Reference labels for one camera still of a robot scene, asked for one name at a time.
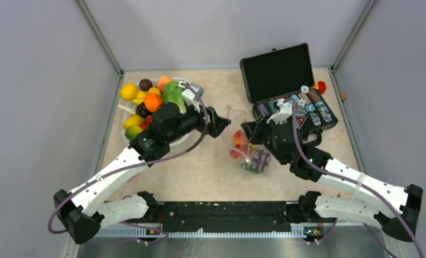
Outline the clear zip top bag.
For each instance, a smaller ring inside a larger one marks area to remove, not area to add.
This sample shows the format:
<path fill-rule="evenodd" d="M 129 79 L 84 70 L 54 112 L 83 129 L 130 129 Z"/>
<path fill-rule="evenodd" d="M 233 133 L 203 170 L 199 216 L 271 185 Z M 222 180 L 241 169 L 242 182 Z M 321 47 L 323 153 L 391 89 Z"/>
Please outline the clear zip top bag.
<path fill-rule="evenodd" d="M 226 118 L 230 125 L 224 129 L 221 139 L 228 149 L 228 155 L 241 169 L 262 174 L 268 167 L 272 157 L 262 145 L 253 145 L 248 142 L 248 137 L 242 129 L 241 124 L 252 120 L 252 117 L 243 110 L 226 107 Z"/>

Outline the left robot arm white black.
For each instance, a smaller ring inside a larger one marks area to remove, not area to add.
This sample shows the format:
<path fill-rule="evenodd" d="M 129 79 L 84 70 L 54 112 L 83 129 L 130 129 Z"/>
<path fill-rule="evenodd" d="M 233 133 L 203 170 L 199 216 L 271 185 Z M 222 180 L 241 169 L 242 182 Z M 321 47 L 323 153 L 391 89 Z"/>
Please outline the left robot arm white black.
<path fill-rule="evenodd" d="M 76 244 L 92 239 L 102 228 L 129 219 L 141 218 L 151 222 L 157 217 L 157 207 L 147 193 L 128 199 L 107 202 L 107 199 L 133 176 L 156 163 L 162 163 L 171 150 L 170 144 L 184 135 L 198 130 L 201 136 L 217 138 L 231 124 L 219 116 L 213 107 L 200 112 L 190 106 L 185 113 L 172 102 L 161 104 L 152 114 L 149 128 L 137 134 L 129 145 L 104 169 L 85 183 L 54 196 L 57 217 Z"/>

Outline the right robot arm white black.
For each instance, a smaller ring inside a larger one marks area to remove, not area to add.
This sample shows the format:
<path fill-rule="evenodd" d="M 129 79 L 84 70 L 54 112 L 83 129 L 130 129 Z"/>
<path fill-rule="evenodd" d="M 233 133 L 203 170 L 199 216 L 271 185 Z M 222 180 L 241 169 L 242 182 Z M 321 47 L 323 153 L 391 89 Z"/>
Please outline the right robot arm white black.
<path fill-rule="evenodd" d="M 380 181 L 340 162 L 315 145 L 303 144 L 289 121 L 276 124 L 265 117 L 241 124 L 250 143 L 263 145 L 281 165 L 303 180 L 329 185 L 352 195 L 334 197 L 308 192 L 300 200 L 306 221 L 320 218 L 354 220 L 381 227 L 388 236 L 414 242 L 423 189 Z"/>

